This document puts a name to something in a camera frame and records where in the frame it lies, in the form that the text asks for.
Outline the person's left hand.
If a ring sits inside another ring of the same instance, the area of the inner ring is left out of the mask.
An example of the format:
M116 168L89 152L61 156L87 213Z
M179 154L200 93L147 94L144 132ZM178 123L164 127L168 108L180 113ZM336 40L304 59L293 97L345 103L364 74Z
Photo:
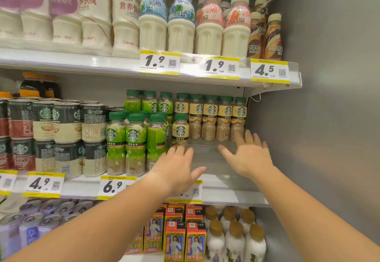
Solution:
M160 156L153 168L145 177L150 186L164 197L174 197L188 190L195 182L190 173L194 151L184 146L171 147Z

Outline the person's right hand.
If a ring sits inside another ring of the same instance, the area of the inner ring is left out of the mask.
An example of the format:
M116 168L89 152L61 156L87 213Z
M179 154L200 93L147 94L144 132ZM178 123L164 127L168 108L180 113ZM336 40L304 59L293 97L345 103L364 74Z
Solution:
M258 178L268 173L271 169L276 169L273 165L270 153L262 153L262 141L255 133L255 145L246 145L245 136L239 132L235 133L236 142L236 163L230 166L236 173L256 181Z

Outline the person's left forearm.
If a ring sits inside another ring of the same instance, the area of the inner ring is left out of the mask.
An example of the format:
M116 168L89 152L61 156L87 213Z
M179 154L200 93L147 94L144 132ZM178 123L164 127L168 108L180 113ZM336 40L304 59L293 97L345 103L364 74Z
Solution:
M147 175L4 262L118 262L169 196L168 186Z

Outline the person's right forearm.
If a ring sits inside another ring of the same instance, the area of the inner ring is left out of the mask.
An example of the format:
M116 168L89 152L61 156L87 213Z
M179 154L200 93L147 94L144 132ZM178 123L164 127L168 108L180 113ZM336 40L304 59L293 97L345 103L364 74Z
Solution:
M380 262L380 246L330 211L273 165L252 180L308 262Z

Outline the row of tan coffee bottles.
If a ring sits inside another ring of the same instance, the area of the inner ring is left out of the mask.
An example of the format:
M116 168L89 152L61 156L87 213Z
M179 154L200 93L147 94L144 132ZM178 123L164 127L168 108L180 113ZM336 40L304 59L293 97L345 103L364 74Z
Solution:
M174 146L187 144L189 140L206 142L235 142L236 136L244 136L247 118L247 98L232 96L177 93L177 100L161 112L174 120L169 133Z

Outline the group of red drink cartons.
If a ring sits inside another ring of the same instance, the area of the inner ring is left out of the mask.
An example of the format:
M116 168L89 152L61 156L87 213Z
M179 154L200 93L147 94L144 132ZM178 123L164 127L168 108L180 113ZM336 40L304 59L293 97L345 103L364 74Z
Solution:
M163 203L125 254L163 253L163 262L204 262L206 236L203 206Z

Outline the group of green coffee bottles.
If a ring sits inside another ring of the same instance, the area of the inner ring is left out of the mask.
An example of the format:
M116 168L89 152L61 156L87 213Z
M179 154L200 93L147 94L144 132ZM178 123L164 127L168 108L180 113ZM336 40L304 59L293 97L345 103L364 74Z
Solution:
M107 174L139 177L169 148L171 92L127 90L123 109L109 112L106 126Z

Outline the brown coffee drink bottle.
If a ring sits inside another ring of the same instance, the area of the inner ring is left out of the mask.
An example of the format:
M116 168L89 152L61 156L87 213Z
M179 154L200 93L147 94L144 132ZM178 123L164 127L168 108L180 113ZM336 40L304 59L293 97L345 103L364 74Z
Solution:
M254 4L254 11L259 12L261 15L268 15L267 0L256 0Z
M281 19L282 15L278 13L268 17L267 32L264 37L261 59L282 61Z
M259 12L252 12L250 14L250 37L247 49L247 58L261 58L262 47L262 32L263 24L261 22L261 14Z

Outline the small white bottle pink label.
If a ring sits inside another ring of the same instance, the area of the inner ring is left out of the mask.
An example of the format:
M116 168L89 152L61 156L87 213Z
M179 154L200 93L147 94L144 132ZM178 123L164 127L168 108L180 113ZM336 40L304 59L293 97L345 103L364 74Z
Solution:
M196 27L195 53L221 55L223 37L223 13L221 0L203 0Z
M223 30L223 56L246 58L250 22L249 0L231 0Z

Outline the small white bottle blue label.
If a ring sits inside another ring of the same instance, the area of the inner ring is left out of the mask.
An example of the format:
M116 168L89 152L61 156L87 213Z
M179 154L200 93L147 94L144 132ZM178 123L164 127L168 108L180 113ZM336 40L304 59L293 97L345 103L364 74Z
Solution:
M141 1L139 26L140 50L166 50L168 12L164 0Z
M174 0L169 11L168 50L193 53L195 36L195 9L192 0Z

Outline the stack of coffee cans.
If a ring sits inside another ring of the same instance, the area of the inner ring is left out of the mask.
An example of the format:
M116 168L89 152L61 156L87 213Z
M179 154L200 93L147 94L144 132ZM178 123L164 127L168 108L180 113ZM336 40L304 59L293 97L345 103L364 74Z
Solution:
M0 98L0 170L106 172L106 125L118 108L98 101Z

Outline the white bottle gold label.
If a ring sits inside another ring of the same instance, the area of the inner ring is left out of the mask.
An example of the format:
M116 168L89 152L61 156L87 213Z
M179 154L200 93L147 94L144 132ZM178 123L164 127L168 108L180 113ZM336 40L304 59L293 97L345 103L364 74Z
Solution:
M111 0L80 0L83 45L111 47Z
M140 4L142 0L112 0L114 47L140 49Z

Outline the dark bottle orange cap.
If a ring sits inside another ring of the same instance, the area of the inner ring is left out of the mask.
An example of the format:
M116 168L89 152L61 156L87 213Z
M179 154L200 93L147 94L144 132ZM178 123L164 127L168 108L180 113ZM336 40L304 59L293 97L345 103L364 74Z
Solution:
M52 75L43 74L42 84L45 87L45 93L47 98L62 99L62 93L59 85L57 84L57 78Z
M46 98L46 90L41 82L41 75L32 72L22 73L24 80L19 87L20 97Z

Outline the group of purple silver cans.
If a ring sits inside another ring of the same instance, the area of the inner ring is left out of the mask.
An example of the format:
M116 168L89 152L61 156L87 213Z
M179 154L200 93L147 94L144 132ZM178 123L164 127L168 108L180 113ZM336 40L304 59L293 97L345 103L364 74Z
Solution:
M0 213L0 262L101 202L35 198L16 207L13 213Z

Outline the white bottle purple label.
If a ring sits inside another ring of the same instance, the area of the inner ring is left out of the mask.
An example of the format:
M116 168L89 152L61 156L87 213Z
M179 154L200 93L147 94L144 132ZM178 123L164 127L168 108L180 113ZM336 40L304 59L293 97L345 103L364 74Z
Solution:
M54 43L82 44L83 29L79 9L80 0L49 0Z
M52 42L53 26L49 12L49 0L21 0L20 15L24 39Z
M0 38L20 39L22 37L20 5L21 0L0 0Z

